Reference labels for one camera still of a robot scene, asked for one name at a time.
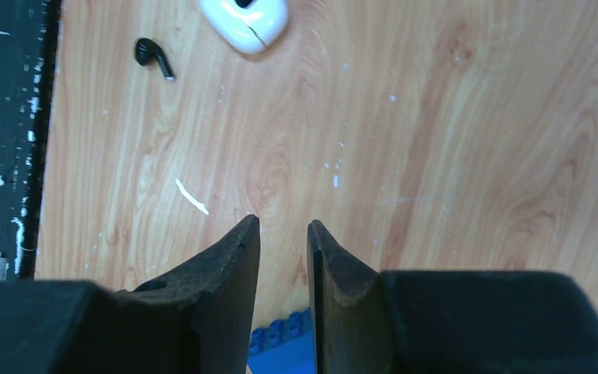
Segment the black earbud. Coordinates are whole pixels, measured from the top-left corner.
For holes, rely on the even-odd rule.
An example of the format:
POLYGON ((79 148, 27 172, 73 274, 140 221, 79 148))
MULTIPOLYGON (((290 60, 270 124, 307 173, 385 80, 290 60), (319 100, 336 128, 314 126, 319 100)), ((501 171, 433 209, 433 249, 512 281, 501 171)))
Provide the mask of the black earbud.
POLYGON ((134 59, 141 66, 147 66, 156 61, 166 81, 175 80, 175 74, 162 47, 152 39, 141 37, 134 47, 134 59))

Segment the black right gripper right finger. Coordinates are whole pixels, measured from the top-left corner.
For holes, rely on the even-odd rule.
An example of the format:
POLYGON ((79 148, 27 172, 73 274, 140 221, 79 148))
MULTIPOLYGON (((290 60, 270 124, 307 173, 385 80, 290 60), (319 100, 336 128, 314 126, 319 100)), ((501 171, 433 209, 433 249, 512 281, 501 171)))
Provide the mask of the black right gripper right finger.
POLYGON ((561 273, 384 270, 307 233, 318 373, 598 373, 598 314, 561 273))

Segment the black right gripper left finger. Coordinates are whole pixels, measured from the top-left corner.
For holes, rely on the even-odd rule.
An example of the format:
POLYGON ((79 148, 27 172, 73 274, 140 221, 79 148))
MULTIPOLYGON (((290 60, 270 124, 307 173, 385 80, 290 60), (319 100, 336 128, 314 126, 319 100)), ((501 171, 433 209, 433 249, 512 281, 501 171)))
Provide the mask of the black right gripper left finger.
POLYGON ((243 373, 259 219, 131 291, 87 280, 0 282, 0 373, 243 373))

